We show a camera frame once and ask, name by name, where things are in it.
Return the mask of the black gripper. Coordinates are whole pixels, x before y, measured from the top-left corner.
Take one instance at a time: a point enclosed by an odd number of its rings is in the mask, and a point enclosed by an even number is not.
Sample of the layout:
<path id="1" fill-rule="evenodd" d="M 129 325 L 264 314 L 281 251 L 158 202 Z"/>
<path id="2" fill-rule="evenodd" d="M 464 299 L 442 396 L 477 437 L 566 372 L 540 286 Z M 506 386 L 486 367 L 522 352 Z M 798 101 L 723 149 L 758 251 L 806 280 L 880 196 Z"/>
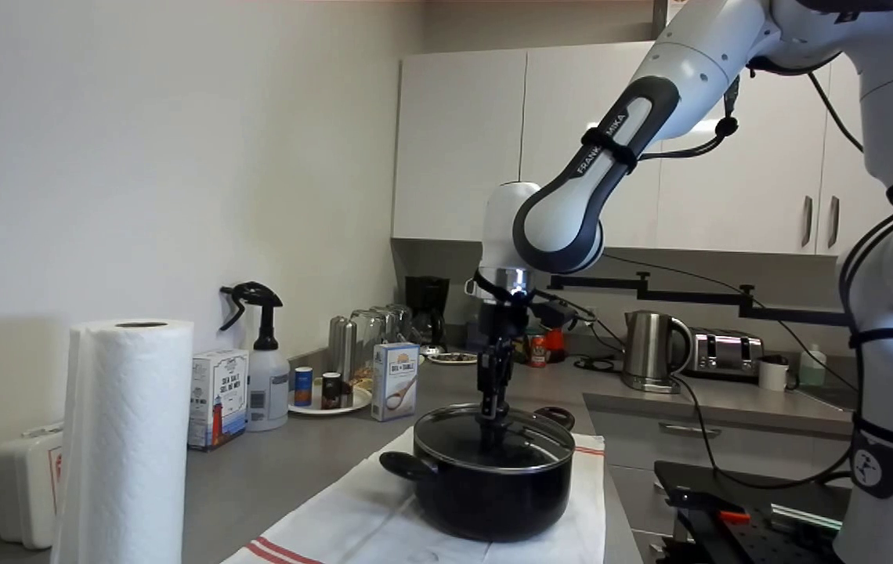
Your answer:
<path id="1" fill-rule="evenodd" d="M 481 345 L 477 358 L 477 390 L 480 390 L 480 416 L 486 419 L 492 419 L 492 413 L 496 416 L 510 413 L 506 380 L 510 380 L 515 347 L 522 343 L 526 322 L 529 322 L 529 307 L 522 300 L 502 300 L 480 307 Z"/>

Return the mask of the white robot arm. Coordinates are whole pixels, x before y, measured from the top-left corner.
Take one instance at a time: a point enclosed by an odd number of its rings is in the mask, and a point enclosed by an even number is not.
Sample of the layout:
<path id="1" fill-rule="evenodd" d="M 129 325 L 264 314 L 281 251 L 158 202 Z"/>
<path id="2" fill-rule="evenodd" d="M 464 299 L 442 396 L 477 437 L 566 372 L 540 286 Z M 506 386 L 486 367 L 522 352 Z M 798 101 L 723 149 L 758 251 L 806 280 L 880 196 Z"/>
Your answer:
<path id="1" fill-rule="evenodd" d="M 496 190 L 480 274 L 575 274 L 596 264 L 604 251 L 600 207 L 647 144 L 688 131 L 745 70 L 798 75 L 836 56 L 857 73 L 866 170 L 893 204 L 893 0 L 688 0 L 549 185 Z M 836 559 L 893 564 L 893 217 L 843 261 L 841 295 L 860 400 Z"/>

